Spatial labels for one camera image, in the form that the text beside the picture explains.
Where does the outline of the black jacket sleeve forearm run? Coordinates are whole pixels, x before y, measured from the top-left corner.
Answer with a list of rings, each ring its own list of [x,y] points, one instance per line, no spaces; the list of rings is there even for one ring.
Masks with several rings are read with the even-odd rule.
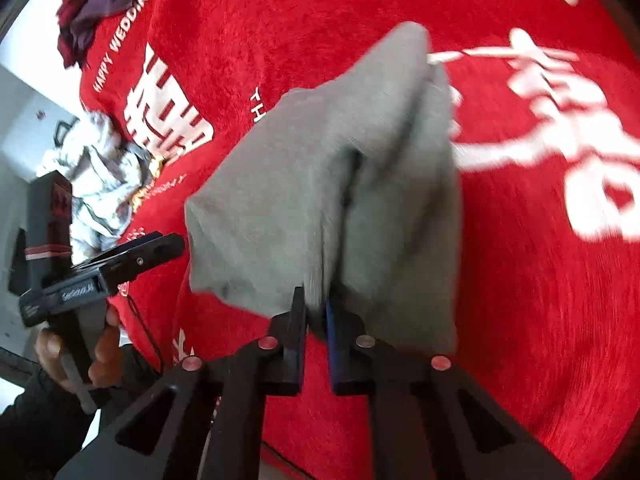
[[[42,367],[25,391],[1,414],[1,477],[52,479],[82,448],[93,416],[82,409],[66,382],[61,355],[46,344]],[[90,368],[90,380],[103,388],[100,428],[105,429],[160,379],[137,350],[126,344]]]

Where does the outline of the person's left hand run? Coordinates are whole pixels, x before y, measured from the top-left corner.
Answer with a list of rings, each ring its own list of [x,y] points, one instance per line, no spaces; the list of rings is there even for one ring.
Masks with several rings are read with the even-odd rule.
[[[108,306],[105,317],[105,328],[96,343],[94,353],[96,359],[88,370],[93,387],[108,388],[122,379],[122,349],[119,348],[119,314],[113,306]],[[62,367],[63,339],[52,330],[44,328],[38,335],[35,350],[41,367],[64,390],[75,393],[70,378]]]

